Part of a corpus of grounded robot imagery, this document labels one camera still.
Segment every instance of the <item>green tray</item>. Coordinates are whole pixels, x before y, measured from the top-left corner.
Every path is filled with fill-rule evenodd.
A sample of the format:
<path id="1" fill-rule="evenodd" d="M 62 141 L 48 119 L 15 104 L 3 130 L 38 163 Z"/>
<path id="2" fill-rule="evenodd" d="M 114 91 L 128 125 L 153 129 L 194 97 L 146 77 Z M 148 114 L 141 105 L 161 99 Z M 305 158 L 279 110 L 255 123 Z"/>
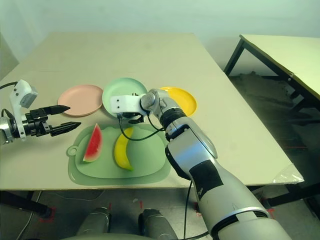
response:
<path id="1" fill-rule="evenodd" d="M 129 141 L 126 153 L 134 170 L 128 171 L 118 167 L 113 157 L 115 141 L 120 135 L 119 126 L 103 124 L 99 126 L 103 134 L 103 143 L 108 146 L 108 149 L 103 150 L 103 155 L 106 154 L 109 160 L 104 161 L 101 158 L 91 163 L 82 162 L 85 152 L 84 146 L 87 146 L 94 126 L 85 128 L 67 150 L 69 156 L 68 173 L 73 182 L 87 186 L 147 184 L 161 181 L 168 176 L 171 165 L 165 156 L 167 140 L 163 132 L 141 142 Z M 154 129 L 148 124 L 136 125 L 132 137 L 144 137 L 153 131 Z"/>

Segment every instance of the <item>white table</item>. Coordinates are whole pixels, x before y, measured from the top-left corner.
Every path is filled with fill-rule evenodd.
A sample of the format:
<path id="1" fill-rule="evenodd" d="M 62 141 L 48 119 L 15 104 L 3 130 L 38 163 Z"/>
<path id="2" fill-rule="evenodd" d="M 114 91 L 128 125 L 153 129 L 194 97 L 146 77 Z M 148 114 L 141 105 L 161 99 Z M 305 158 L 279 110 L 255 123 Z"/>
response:
<path id="1" fill-rule="evenodd" d="M 79 84 L 101 88 L 131 77 L 147 89 L 177 86 L 197 100 L 192 116 L 211 138 L 220 164 L 248 186 L 303 181 L 286 154 L 247 105 L 227 76 L 191 33 L 52 33 L 2 81 L 24 79 L 39 92 L 30 109 L 57 104 L 66 89 Z M 1 90 L 9 107 L 10 88 Z M 1 147 L 1 190 L 186 187 L 172 169 L 162 181 L 138 185 L 79 185 L 68 176 L 67 147 L 86 127 L 115 124 L 103 109 L 84 117 L 50 116 L 48 122 L 82 122 L 75 130 L 51 137 L 17 139 Z"/>
<path id="2" fill-rule="evenodd" d="M 313 106 L 320 111 L 320 38 L 241 34 L 229 62 L 229 75 L 246 49 L 295 89 L 292 98 L 304 100 L 292 110 Z"/>

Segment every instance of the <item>banana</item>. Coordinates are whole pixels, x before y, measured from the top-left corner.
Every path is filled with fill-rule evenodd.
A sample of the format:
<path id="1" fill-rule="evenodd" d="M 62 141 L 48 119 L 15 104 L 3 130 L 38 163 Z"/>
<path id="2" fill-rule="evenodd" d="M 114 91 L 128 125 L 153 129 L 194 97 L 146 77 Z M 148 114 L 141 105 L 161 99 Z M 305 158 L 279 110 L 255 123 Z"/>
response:
<path id="1" fill-rule="evenodd" d="M 129 127 L 124 130 L 124 133 L 128 137 L 131 137 L 133 132 L 134 132 L 133 127 Z M 114 158 L 115 158 L 116 164 L 118 164 L 120 168 L 133 171 L 134 169 L 130 165 L 130 162 L 127 157 L 127 152 L 126 152 L 127 144 L 128 144 L 128 139 L 123 134 L 121 134 L 115 142 Z"/>

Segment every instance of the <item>red watermelon flesh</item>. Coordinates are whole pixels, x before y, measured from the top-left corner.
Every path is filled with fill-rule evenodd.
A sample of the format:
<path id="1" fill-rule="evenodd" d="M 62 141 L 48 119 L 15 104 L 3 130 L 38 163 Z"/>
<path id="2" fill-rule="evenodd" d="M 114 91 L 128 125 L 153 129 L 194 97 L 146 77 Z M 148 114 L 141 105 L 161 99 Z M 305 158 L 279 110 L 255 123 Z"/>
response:
<path id="1" fill-rule="evenodd" d="M 83 161 L 92 163 L 100 156 L 102 149 L 102 133 L 99 125 L 96 123 L 84 154 Z"/>

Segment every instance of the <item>wall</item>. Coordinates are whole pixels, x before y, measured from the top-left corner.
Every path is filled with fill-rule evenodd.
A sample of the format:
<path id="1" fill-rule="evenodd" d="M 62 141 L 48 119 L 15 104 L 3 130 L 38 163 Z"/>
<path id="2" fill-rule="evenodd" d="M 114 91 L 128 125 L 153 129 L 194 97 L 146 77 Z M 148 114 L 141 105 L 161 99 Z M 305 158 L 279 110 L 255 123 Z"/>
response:
<path id="1" fill-rule="evenodd" d="M 2 0 L 1 31 L 21 61 L 52 31 L 192 32 L 223 68 L 239 34 L 320 37 L 318 0 Z M 270 71 L 249 53 L 233 74 Z"/>

